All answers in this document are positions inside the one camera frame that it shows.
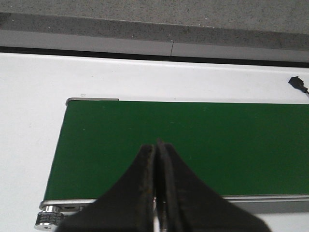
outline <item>black cable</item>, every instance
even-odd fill
[[[309,95],[308,88],[304,87],[303,80],[301,80],[298,76],[292,76],[289,80],[289,84],[294,88],[299,89],[303,93],[307,93]]]

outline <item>white surface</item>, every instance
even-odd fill
[[[0,53],[0,231],[33,229],[69,97],[303,103],[300,68]],[[309,213],[261,215],[273,232],[308,232]]]

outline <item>green conveyor belt surface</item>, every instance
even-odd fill
[[[97,198],[157,138],[222,195],[309,193],[309,105],[70,101],[44,199]]]

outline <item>cable connector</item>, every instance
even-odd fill
[[[308,88],[304,87],[304,82],[301,79],[299,79],[298,76],[292,76],[291,79],[289,80],[289,84],[294,88],[299,89],[303,93],[308,93]]]

